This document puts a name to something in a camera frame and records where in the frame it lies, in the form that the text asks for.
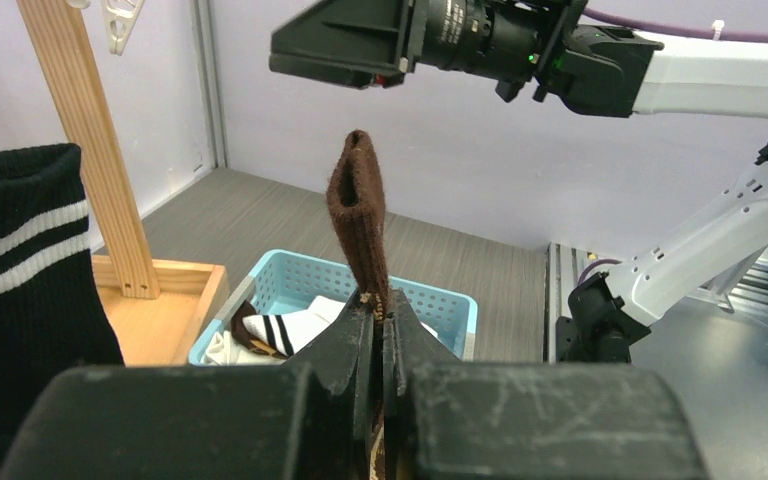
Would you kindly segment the black white-striped sock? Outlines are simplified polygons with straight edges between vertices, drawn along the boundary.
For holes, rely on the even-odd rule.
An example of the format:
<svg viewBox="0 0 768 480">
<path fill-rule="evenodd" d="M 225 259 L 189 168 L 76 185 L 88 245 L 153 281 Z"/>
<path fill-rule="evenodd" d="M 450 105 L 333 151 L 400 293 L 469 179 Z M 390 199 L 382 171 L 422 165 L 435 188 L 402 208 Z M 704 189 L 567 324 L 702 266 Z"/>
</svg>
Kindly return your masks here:
<svg viewBox="0 0 768 480">
<path fill-rule="evenodd" d="M 0 464 L 51 379 L 123 361 L 93 276 L 80 172 L 73 143 L 0 151 Z"/>
</svg>

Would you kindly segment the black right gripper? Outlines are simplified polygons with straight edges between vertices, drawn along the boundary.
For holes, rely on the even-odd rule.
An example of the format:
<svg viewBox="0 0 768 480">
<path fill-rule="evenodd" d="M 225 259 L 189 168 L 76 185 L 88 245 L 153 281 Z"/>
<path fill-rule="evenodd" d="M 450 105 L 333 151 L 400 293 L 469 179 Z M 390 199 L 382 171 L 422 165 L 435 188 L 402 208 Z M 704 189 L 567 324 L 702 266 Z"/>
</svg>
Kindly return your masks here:
<svg viewBox="0 0 768 480">
<path fill-rule="evenodd" d="M 562 49 L 584 1 L 318 1 L 271 34 L 269 69 L 357 90 L 416 63 L 527 83 Z"/>
</svg>

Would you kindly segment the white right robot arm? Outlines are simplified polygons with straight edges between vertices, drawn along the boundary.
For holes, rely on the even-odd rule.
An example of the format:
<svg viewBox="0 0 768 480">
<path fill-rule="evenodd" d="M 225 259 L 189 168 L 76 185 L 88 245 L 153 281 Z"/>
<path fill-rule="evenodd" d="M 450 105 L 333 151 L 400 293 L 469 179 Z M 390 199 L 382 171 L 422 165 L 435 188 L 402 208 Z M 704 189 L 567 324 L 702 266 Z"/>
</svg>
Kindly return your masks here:
<svg viewBox="0 0 768 480">
<path fill-rule="evenodd" d="M 768 120 L 768 36 L 688 33 L 630 24 L 583 1 L 319 1 L 271 36 L 273 72 L 353 89 L 392 88 L 418 65 L 492 80 L 512 102 L 571 114 L 494 133 L 487 117 L 416 108 L 439 149 L 471 160 L 538 160 L 544 170 L 593 160 L 601 173 L 567 198 L 594 204 L 612 179 L 684 185 L 680 161 L 708 164 L 736 146 L 696 115 Z M 631 346 L 678 303 L 768 244 L 768 141 L 708 205 L 651 248 L 581 273 L 558 325 L 560 361 L 629 362 Z"/>
</svg>

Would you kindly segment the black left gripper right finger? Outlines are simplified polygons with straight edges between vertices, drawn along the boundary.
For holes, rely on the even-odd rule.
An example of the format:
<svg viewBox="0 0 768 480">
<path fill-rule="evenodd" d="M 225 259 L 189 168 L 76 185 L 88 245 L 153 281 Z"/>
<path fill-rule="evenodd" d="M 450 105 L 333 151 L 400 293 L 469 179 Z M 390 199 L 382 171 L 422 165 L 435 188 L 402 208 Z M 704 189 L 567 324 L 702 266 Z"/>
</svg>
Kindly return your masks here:
<svg viewBox="0 0 768 480">
<path fill-rule="evenodd" d="M 401 290 L 383 323 L 388 479 L 705 479 L 685 412 L 627 365 L 464 362 Z"/>
</svg>

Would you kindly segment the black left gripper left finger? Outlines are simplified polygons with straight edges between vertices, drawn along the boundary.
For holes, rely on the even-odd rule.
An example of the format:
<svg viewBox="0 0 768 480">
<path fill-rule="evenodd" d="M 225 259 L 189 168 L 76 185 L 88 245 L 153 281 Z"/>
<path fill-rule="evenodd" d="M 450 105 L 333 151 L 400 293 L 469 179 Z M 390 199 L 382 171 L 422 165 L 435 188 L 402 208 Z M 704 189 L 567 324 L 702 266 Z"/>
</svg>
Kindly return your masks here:
<svg viewBox="0 0 768 480">
<path fill-rule="evenodd" d="M 81 367 L 56 376 L 2 479 L 358 479 L 374 318 L 352 298 L 280 365 Z"/>
</svg>

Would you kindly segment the brown argyle sock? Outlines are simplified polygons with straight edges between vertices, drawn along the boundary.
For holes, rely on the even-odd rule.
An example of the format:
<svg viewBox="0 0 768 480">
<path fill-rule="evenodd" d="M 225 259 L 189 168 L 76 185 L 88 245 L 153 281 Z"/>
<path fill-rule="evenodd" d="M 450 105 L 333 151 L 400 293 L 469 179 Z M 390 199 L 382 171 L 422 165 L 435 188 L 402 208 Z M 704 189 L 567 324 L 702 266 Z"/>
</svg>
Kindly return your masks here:
<svg viewBox="0 0 768 480">
<path fill-rule="evenodd" d="M 237 479 L 367 479 L 386 464 L 392 325 L 384 253 L 385 193 L 370 136 L 355 130 L 326 188 L 326 205 L 355 279 L 347 305 L 283 363 L 244 369 Z"/>
</svg>

